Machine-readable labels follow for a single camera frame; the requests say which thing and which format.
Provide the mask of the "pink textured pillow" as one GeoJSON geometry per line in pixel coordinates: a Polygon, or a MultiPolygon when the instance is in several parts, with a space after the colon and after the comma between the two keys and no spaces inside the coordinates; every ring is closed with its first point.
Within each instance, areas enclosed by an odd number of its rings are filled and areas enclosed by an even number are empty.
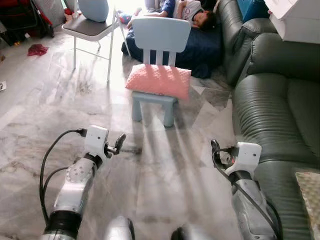
{"type": "Polygon", "coordinates": [[[132,67],[125,87],[132,91],[170,96],[187,101],[191,73],[190,70],[175,66],[137,64],[132,67]]]}

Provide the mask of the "dark green leather sofa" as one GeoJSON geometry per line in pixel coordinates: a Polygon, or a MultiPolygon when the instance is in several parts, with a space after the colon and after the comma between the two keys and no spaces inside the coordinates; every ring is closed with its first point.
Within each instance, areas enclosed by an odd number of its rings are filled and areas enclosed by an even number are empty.
{"type": "Polygon", "coordinates": [[[244,21],[240,0],[217,0],[232,121],[240,141],[262,147],[255,171],[282,240],[314,240],[298,172],[320,171],[320,45],[285,41],[272,21],[244,21]]]}

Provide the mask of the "blue sofa cushion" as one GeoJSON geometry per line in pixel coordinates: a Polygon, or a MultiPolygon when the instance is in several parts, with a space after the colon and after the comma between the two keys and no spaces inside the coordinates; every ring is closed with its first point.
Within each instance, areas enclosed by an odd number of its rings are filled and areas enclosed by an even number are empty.
{"type": "Polygon", "coordinates": [[[255,18],[269,18],[269,9],[265,0],[237,0],[237,4],[243,23],[255,18]]]}

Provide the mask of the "silver left robot leg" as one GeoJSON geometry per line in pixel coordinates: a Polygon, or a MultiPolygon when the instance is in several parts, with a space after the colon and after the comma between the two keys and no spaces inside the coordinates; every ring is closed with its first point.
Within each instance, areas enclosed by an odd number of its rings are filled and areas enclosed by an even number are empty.
{"type": "Polygon", "coordinates": [[[128,217],[118,215],[110,220],[103,240],[136,240],[133,222],[128,217]]]}

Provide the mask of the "beige patterned cushion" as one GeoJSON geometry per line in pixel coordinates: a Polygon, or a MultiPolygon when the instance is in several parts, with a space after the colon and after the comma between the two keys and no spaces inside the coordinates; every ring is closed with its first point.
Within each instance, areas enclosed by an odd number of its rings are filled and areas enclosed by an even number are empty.
{"type": "Polygon", "coordinates": [[[296,172],[295,179],[304,199],[313,238],[320,240],[320,174],[296,172]]]}

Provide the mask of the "navy blue floor mattress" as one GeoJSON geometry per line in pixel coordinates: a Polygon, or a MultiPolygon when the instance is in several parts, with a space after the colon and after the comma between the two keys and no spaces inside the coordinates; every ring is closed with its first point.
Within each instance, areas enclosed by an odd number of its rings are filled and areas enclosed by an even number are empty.
{"type": "MultiPolygon", "coordinates": [[[[203,31],[192,28],[183,52],[176,53],[174,65],[181,69],[191,70],[191,76],[206,79],[222,64],[223,35],[220,27],[215,26],[212,30],[203,31]]],[[[121,52],[135,60],[143,61],[143,50],[135,44],[133,28],[125,35],[125,43],[121,45],[121,52]]]]}

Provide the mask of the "light blue child chair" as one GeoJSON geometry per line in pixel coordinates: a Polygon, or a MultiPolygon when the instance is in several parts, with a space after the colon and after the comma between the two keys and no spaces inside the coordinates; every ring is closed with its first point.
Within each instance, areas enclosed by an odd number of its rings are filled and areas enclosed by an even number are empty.
{"type": "MultiPolygon", "coordinates": [[[[182,53],[191,30],[186,20],[139,16],[133,20],[135,45],[142,49],[142,63],[156,66],[175,66],[177,53],[182,53]]],[[[141,103],[154,103],[164,110],[163,125],[170,128],[174,125],[174,109],[178,98],[163,94],[132,91],[132,118],[142,120],[141,103]]]]}

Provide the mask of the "grey folding chair white legs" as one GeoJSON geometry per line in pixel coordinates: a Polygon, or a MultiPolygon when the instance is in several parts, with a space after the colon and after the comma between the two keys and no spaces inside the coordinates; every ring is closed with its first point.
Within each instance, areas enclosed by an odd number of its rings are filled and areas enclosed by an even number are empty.
{"type": "Polygon", "coordinates": [[[123,37],[123,43],[127,45],[125,40],[126,34],[118,14],[118,1],[119,0],[108,0],[109,16],[107,17],[107,20],[105,22],[94,22],[93,20],[89,20],[82,15],[82,12],[78,10],[77,0],[73,0],[74,9],[73,13],[71,14],[71,19],[61,26],[62,32],[73,36],[73,64],[71,65],[73,71],[75,71],[77,66],[77,39],[99,43],[101,39],[110,35],[109,57],[105,58],[109,62],[107,68],[107,83],[110,83],[114,48],[114,30],[120,30],[123,37]]]}

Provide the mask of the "red cloth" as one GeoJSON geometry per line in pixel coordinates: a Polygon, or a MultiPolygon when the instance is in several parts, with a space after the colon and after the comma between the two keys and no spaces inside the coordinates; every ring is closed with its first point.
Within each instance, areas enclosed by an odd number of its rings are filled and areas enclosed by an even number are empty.
{"type": "Polygon", "coordinates": [[[39,43],[32,44],[27,50],[27,56],[28,57],[34,57],[34,56],[41,57],[41,56],[45,55],[49,49],[50,48],[48,46],[45,46],[45,45],[42,45],[39,43]]]}

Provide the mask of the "light blue round cushion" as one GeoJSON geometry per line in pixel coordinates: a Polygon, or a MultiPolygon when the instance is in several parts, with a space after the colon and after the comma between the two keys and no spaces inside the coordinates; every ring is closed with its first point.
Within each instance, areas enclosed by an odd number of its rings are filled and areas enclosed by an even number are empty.
{"type": "Polygon", "coordinates": [[[77,8],[82,15],[94,22],[106,22],[109,16],[108,0],[77,0],[77,8]]]}

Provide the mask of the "sleeping child in white shirt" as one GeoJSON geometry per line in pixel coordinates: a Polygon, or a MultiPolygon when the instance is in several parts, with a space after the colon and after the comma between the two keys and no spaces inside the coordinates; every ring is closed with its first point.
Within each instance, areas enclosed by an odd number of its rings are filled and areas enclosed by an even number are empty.
{"type": "Polygon", "coordinates": [[[187,21],[194,28],[208,30],[215,27],[217,17],[213,10],[205,10],[199,0],[175,0],[174,19],[187,21]]]}

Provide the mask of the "person in blue clothes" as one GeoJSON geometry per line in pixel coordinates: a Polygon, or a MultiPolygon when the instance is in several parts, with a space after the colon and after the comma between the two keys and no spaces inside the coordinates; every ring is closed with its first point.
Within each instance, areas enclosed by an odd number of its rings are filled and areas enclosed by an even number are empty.
{"type": "Polygon", "coordinates": [[[176,18],[176,0],[165,0],[159,12],[152,11],[144,14],[140,14],[142,9],[137,10],[132,16],[130,21],[127,23],[126,28],[130,29],[133,25],[133,20],[139,16],[154,17],[154,18],[176,18]]]}

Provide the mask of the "grey striped bag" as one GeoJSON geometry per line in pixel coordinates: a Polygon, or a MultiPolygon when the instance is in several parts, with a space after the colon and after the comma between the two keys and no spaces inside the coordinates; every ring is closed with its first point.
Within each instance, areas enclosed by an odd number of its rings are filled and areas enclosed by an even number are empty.
{"type": "Polygon", "coordinates": [[[54,27],[66,22],[62,0],[34,0],[34,2],[39,11],[50,20],[54,27]]]}

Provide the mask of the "white box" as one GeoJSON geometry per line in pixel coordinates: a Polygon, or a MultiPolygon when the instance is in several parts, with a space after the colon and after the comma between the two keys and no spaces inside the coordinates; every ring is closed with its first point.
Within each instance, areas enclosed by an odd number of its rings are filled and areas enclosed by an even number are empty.
{"type": "Polygon", "coordinates": [[[320,44],[320,0],[264,0],[284,41],[320,44]]]}

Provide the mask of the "black and red stroller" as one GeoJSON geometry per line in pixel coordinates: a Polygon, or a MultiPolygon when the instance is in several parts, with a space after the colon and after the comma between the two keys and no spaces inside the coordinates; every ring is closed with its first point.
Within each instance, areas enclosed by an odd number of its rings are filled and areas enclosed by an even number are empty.
{"type": "Polygon", "coordinates": [[[33,0],[0,0],[0,38],[19,45],[29,37],[54,37],[53,24],[33,0]]]}

